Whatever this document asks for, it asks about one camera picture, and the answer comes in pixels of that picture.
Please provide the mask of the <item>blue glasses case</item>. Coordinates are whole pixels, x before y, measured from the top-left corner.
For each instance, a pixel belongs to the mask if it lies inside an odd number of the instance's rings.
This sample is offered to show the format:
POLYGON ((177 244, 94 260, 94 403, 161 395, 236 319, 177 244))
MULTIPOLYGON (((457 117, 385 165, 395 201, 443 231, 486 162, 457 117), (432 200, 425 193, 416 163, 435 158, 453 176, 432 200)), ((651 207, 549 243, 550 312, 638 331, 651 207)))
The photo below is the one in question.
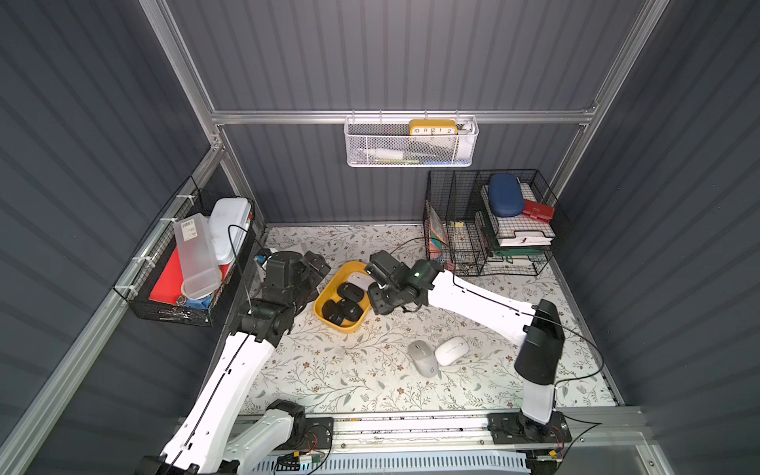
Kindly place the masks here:
POLYGON ((490 177, 488 200, 490 210, 497 218, 520 216, 526 207, 520 181, 510 173, 496 173, 490 177))

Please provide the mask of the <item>white mouse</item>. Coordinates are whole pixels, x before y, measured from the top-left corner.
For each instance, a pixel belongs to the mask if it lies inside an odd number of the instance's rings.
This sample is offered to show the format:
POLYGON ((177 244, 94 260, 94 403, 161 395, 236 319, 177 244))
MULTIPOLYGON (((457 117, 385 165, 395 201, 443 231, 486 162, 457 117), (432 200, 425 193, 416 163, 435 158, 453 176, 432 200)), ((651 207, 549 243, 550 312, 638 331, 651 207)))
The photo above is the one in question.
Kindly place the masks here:
POLYGON ((439 366, 451 366, 469 352, 469 344, 462 336, 446 340, 435 349, 439 366))

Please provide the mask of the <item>yellow plastic storage box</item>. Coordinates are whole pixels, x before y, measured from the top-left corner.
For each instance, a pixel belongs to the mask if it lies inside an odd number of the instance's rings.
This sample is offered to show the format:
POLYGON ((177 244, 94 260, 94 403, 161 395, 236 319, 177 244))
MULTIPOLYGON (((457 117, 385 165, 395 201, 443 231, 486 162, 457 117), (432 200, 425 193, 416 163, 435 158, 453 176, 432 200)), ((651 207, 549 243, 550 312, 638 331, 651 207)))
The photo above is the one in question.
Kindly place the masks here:
POLYGON ((352 274, 353 272, 364 272, 368 274, 367 271, 365 270, 365 267, 366 267, 366 264, 361 261, 348 261, 347 263, 343 264, 338 270, 338 272, 336 273, 336 275, 330 280, 327 287, 320 293, 319 297, 314 303, 315 314, 322 322, 326 323, 330 328, 333 328, 334 330, 337 330, 344 334, 352 334, 358 330, 358 327, 364 321, 365 317, 369 314, 371 310, 371 305, 370 305, 370 300, 368 297, 368 291, 369 291, 369 288, 368 288, 367 290, 364 290, 365 297, 359 303, 360 306, 364 308, 364 313, 358 322, 354 324, 349 323, 349 322, 343 322, 341 327, 337 327, 333 325, 332 323, 325 321, 322 317, 322 306, 325 304, 326 301, 334 300, 336 302, 340 302, 340 300, 342 300, 342 298, 338 296, 338 285, 346 282, 346 279, 348 279, 348 275, 352 274))

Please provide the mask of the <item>translucent plastic container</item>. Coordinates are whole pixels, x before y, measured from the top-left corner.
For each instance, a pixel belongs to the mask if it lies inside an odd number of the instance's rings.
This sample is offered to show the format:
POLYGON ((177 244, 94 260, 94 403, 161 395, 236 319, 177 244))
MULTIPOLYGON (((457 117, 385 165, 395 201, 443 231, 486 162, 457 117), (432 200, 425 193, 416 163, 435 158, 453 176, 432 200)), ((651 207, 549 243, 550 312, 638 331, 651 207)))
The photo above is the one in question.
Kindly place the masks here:
POLYGON ((173 224, 182 273, 181 293, 188 300, 202 300, 222 284, 211 239, 209 220, 197 213, 173 224))

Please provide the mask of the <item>grey ergonomic mouse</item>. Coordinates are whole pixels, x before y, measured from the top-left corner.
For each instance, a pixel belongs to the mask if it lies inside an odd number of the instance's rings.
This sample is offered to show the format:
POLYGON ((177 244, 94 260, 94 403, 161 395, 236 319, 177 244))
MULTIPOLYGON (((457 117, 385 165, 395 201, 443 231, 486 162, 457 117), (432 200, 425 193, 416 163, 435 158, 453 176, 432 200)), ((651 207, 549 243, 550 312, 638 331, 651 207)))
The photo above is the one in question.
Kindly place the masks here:
POLYGON ((439 374, 439 362, 435 357, 435 352, 427 342, 422 340, 411 342, 408 346, 408 354, 421 376, 432 378, 439 374))

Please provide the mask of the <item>light grey mouse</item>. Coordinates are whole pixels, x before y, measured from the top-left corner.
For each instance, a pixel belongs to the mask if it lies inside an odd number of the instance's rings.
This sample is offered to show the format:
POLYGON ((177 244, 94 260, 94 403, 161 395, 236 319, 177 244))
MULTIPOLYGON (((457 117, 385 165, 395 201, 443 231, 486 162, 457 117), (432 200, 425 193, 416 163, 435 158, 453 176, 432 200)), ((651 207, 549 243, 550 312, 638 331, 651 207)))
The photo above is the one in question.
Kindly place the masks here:
POLYGON ((363 290, 367 290, 369 286, 374 282, 374 280, 371 276, 364 272, 353 272, 352 274, 348 275, 346 282, 356 285, 363 290))

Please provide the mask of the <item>yellow digital clock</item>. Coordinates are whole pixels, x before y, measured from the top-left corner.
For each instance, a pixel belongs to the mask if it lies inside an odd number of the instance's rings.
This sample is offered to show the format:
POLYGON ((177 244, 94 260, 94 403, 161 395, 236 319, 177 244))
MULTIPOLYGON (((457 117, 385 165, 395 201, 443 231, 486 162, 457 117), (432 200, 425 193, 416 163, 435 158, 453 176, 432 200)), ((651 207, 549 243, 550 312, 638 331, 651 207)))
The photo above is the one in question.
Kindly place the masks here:
POLYGON ((409 124, 410 137, 457 136, 459 128, 455 120, 416 119, 409 124))

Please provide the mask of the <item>white plastic case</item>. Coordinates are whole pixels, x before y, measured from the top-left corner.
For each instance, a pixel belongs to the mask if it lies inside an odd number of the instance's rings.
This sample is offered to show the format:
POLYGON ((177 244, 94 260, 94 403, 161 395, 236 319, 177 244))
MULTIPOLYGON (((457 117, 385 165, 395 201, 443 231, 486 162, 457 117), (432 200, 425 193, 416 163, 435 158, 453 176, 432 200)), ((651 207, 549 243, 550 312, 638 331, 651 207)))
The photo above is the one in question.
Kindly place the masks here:
POLYGON ((227 265, 236 259, 251 220, 251 202, 243 197, 218 200, 209 218, 217 263, 227 265))

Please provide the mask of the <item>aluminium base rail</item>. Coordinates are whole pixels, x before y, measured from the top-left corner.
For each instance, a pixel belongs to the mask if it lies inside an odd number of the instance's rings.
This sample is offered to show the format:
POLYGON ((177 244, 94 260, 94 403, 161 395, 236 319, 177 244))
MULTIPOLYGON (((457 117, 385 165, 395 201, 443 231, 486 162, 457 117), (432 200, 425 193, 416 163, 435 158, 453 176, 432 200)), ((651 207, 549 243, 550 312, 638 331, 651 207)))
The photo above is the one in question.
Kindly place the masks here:
POLYGON ((637 407, 560 408, 564 415, 527 439, 515 410, 309 414, 311 423, 332 421, 336 453, 379 451, 532 450, 644 445, 652 429, 637 407))

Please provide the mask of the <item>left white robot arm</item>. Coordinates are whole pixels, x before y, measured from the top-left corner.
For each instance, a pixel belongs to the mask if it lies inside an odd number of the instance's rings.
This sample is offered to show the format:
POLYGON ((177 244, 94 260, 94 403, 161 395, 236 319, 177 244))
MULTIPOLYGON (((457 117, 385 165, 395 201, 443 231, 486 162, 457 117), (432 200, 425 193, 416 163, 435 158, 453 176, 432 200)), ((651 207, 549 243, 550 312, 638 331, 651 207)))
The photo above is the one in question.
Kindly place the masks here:
POLYGON ((317 299, 330 270, 324 257, 312 251, 277 251, 267 259, 260 294, 237 316, 189 415, 160 454, 139 462, 137 473, 243 474, 278 447, 302 441, 305 409, 282 399, 237 437, 232 429, 259 372, 295 318, 317 299))

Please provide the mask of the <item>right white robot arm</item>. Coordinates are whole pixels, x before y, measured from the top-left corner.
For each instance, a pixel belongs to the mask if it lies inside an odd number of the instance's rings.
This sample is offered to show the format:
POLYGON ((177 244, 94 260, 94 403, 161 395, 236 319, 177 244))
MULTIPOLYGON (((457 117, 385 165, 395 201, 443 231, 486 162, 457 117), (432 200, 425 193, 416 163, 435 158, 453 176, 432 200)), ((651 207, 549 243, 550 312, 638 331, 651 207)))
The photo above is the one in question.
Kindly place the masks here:
POLYGON ((378 315, 430 306, 459 314, 518 347, 516 372, 522 377, 522 417, 547 426, 554 413, 555 378, 565 332, 556 306, 517 301, 469 283, 443 264, 419 259, 413 266, 387 251, 370 255, 365 272, 374 279, 368 294, 378 315))

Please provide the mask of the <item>red folder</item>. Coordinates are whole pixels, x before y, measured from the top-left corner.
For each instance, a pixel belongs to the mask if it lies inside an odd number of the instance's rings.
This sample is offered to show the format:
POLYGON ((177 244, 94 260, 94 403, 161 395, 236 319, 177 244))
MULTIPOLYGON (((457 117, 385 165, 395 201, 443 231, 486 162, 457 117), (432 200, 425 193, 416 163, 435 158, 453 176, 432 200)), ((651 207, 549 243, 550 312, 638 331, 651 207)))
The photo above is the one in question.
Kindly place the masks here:
POLYGON ((182 293, 182 271, 177 249, 168 259, 158 282, 152 287, 148 298, 152 302, 170 306, 185 307, 196 310, 209 310, 216 296, 216 292, 201 299, 191 300, 182 293))

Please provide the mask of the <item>black mouse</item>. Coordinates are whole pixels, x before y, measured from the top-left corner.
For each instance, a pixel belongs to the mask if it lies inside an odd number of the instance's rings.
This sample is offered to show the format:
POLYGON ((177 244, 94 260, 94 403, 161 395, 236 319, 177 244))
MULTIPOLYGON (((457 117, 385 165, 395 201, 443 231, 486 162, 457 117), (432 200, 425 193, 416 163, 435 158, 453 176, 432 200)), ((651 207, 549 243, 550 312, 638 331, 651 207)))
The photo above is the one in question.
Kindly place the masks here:
POLYGON ((341 327, 344 322, 344 311, 338 302, 328 300, 322 306, 322 317, 325 321, 341 327))
POLYGON ((338 285, 338 296, 342 300, 359 304, 365 297, 365 291, 353 283, 344 282, 338 285))
POLYGON ((340 311, 340 316, 344 322, 356 323, 364 313, 364 308, 352 300, 342 299, 336 304, 340 311))

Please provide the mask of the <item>red wallet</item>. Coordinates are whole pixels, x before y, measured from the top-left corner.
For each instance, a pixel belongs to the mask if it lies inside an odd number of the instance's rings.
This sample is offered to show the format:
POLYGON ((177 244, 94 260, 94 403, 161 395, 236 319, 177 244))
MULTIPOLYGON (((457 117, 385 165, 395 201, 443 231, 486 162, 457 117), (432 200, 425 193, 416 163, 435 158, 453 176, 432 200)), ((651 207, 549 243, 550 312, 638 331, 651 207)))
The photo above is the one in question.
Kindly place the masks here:
POLYGON ((526 200, 524 202, 524 210, 522 210, 522 215, 534 221, 550 223, 554 218, 555 209, 548 205, 526 200))

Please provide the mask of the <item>checkered notebook stack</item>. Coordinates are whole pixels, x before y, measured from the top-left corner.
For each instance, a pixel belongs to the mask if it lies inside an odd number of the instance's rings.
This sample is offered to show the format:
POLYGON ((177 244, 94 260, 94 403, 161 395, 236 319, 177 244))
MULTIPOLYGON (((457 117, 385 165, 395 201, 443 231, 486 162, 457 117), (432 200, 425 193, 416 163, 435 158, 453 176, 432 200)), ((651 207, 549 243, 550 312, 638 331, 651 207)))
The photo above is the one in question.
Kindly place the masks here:
POLYGON ((481 187, 481 199, 486 229, 498 247, 543 247, 551 245, 556 238, 550 223, 530 219, 525 215, 496 217, 490 207, 487 185, 481 187))

